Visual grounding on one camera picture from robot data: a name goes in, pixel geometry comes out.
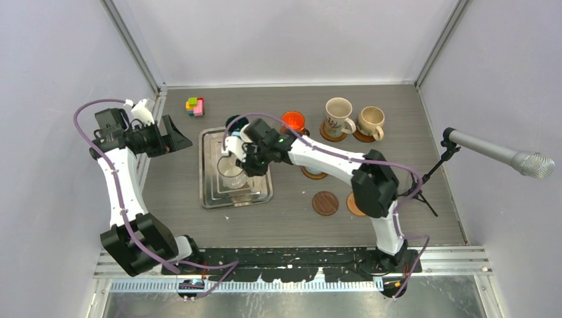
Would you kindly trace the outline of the dark walnut coaster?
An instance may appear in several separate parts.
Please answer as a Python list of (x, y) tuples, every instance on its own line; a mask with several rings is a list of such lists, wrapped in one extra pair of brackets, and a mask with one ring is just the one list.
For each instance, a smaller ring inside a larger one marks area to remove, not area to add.
[(331, 216), (339, 209), (339, 200), (334, 193), (320, 191), (313, 196), (313, 210), (321, 216)]

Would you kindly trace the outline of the white mug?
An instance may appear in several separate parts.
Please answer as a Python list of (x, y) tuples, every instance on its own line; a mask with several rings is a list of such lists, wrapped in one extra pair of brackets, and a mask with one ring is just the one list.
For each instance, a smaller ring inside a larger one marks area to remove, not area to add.
[(247, 184), (248, 176), (237, 165), (235, 156), (222, 156), (217, 161), (217, 173), (223, 185), (229, 189), (239, 189)]

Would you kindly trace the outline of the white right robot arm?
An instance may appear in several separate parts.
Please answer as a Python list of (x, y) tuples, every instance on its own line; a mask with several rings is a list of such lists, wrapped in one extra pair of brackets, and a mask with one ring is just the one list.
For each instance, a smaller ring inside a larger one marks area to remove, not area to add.
[(395, 272), (405, 262), (407, 240), (396, 214), (399, 181), (381, 152), (347, 152), (292, 131), (280, 134), (262, 119), (224, 138), (224, 154), (237, 158), (249, 176), (263, 176), (270, 163), (287, 163), (326, 173), (352, 189), (356, 207), (367, 215), (376, 235), (380, 267)]

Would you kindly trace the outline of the beige tall mug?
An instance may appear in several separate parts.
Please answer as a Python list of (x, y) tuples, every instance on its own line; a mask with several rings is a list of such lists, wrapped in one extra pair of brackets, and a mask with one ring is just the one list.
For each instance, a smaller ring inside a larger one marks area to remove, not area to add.
[(336, 137), (342, 133), (353, 134), (357, 130), (354, 120), (351, 119), (353, 106), (347, 99), (343, 97), (331, 98), (325, 104), (325, 112), (325, 131), (329, 135)]

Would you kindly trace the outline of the small white cup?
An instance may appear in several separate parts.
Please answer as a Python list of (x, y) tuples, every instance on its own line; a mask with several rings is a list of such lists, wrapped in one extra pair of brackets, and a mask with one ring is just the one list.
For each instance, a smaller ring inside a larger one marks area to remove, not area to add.
[(307, 173), (311, 174), (311, 175), (320, 175), (322, 174), (322, 171), (315, 169), (315, 168), (310, 168), (307, 166), (304, 166), (304, 169)]

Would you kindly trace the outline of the light wooden coaster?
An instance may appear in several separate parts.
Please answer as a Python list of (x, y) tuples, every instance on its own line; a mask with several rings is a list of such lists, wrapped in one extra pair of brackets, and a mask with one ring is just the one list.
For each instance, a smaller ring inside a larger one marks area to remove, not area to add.
[(363, 213), (357, 206), (356, 202), (355, 202), (355, 196), (354, 193), (350, 193), (346, 199), (346, 204), (347, 204), (347, 208), (348, 210), (355, 216), (358, 217), (366, 217), (366, 214)]

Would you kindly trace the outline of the cream mug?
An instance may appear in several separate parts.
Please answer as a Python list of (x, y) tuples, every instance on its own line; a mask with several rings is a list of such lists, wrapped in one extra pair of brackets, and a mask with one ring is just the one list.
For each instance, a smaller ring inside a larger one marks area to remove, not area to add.
[(381, 109), (375, 106), (365, 107), (357, 118), (357, 129), (361, 134), (381, 141), (384, 138), (384, 123), (385, 115)]

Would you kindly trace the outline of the ringed wooden coaster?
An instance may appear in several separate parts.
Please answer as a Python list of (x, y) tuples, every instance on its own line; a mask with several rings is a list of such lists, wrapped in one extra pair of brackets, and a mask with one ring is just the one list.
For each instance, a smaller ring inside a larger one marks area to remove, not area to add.
[(375, 138), (370, 135), (363, 134), (360, 130), (356, 130), (353, 136), (360, 142), (371, 143), (375, 141)]
[(312, 180), (321, 180), (321, 179), (326, 178), (328, 176), (328, 174), (326, 174), (324, 172), (311, 173), (305, 166), (301, 167), (301, 171), (307, 178), (312, 179)]
[(342, 140), (344, 140), (347, 137), (347, 134), (345, 134), (345, 133), (342, 133), (342, 134), (340, 134), (339, 136), (336, 136), (336, 137), (331, 136), (325, 131), (325, 127), (326, 127), (325, 122), (322, 122), (322, 124), (320, 126), (320, 133), (321, 133), (321, 136), (325, 140), (328, 140), (330, 142), (341, 142)]

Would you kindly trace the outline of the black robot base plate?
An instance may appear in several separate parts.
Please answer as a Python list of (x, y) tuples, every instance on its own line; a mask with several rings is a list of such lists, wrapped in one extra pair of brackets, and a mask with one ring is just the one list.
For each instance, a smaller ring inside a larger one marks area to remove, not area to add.
[(178, 264), (184, 275), (202, 274), (216, 282), (228, 268), (238, 264), (225, 278), (227, 282), (310, 282), (323, 275), (326, 282), (366, 282), (376, 276), (405, 276), (412, 269), (418, 251), (407, 250), (398, 265), (383, 261), (375, 248), (299, 247), (299, 248), (206, 248), (188, 261), (211, 269)]

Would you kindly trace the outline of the orange translucent cup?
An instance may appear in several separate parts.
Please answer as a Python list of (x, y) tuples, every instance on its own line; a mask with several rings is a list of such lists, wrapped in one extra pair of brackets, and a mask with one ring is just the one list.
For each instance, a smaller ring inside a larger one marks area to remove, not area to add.
[(286, 125), (282, 125), (280, 134), (287, 133), (288, 128), (291, 128), (300, 135), (309, 136), (309, 131), (305, 127), (305, 117), (301, 113), (297, 111), (288, 111), (282, 115), (281, 119)]

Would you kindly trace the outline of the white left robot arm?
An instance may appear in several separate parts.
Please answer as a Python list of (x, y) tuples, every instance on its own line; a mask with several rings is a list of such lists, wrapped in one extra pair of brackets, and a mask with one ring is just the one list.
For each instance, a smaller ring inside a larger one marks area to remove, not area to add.
[(101, 233), (103, 248), (120, 267), (134, 277), (161, 261), (177, 262), (187, 274), (203, 266), (194, 239), (176, 237), (148, 212), (137, 176), (140, 154), (149, 158), (191, 147), (192, 142), (175, 126), (170, 116), (162, 117), (166, 134), (157, 122), (138, 119), (134, 125), (123, 109), (110, 108), (95, 114), (99, 128), (89, 152), (106, 179), (111, 204), (109, 230)]

